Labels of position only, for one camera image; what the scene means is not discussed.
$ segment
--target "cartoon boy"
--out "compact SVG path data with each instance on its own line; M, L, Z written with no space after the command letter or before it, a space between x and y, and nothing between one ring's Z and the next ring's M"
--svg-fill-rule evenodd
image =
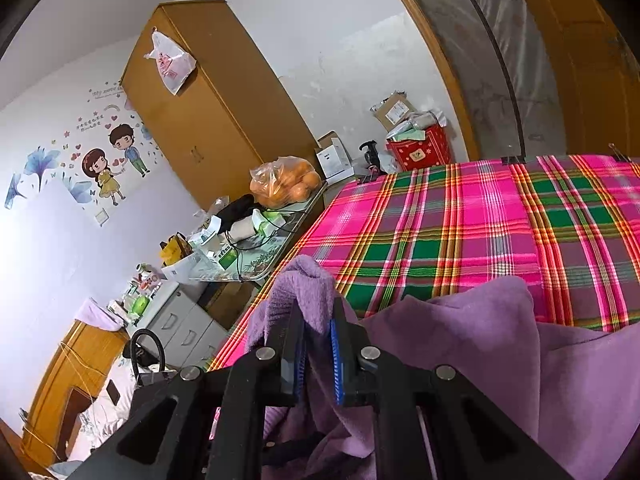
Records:
M136 168L142 177L145 173L149 173L145 163L140 158L140 153L133 147L133 128L128 124L116 126L109 134L109 142L114 148L124 150L124 156L129 160L134 168Z

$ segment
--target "black phone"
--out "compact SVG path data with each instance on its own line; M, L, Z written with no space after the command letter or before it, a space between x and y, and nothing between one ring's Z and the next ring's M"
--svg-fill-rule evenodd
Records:
M116 388L116 385L113 384L112 380L109 380L109 384L107 384L107 393L109 394L111 402L113 402L114 406L116 406L118 401L120 400L120 392Z

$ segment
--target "headboard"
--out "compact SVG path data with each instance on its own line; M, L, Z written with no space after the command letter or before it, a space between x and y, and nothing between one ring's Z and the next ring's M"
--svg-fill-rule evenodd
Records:
M74 322L58 345L31 403L22 436L25 455L43 467L62 459L51 448L59 449L58 437L71 391L79 388L97 396L111 364L128 339L124 330L107 332Z

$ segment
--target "cartoon girl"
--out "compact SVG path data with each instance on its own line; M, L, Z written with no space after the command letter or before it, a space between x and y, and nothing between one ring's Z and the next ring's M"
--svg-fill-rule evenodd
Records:
M94 148L84 156L82 160L82 171L89 178L94 178L100 188L100 196L102 198L111 197L113 205L118 205L116 202L116 193L120 195L121 199L126 197L120 192L120 184L116 182L113 175L119 175L124 171L122 170L113 173L107 163L107 159L104 158L104 151L100 148Z

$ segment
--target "blue shirt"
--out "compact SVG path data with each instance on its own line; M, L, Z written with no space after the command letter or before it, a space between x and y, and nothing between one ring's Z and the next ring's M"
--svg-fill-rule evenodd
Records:
M133 146L129 146L126 150L124 150L124 156L128 158L131 162L134 160L138 160L140 158L140 154L138 150Z

